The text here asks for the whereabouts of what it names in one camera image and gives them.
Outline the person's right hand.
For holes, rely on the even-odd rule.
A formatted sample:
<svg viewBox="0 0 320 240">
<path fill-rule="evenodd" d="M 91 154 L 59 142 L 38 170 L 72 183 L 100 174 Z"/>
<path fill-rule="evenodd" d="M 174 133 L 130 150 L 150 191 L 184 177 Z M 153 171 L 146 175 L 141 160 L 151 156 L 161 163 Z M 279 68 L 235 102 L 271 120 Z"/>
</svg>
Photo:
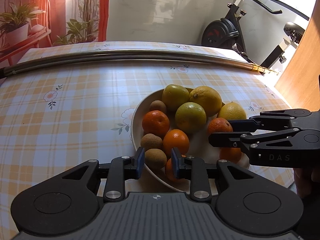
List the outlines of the person's right hand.
<svg viewBox="0 0 320 240">
<path fill-rule="evenodd" d="M 301 198 L 319 196 L 319 168 L 294 168 L 297 194 Z"/>
</svg>

